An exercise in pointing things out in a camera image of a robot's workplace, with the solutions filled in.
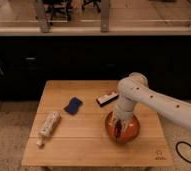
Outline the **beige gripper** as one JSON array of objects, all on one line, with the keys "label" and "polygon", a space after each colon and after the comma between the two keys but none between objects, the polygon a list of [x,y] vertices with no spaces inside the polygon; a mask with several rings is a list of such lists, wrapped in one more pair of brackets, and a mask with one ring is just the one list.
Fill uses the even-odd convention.
[{"label": "beige gripper", "polygon": [[125,123],[118,119],[113,113],[109,114],[109,137],[112,140],[129,139],[129,131]]}]

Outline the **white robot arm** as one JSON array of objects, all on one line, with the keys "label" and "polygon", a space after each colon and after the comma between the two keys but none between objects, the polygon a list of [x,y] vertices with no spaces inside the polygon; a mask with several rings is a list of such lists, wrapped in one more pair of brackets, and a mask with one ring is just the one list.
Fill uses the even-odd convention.
[{"label": "white robot arm", "polygon": [[131,73],[118,82],[117,89],[119,98],[113,108],[113,125],[121,121],[125,126],[134,115],[135,105],[142,103],[191,132],[191,103],[151,90],[143,74]]}]

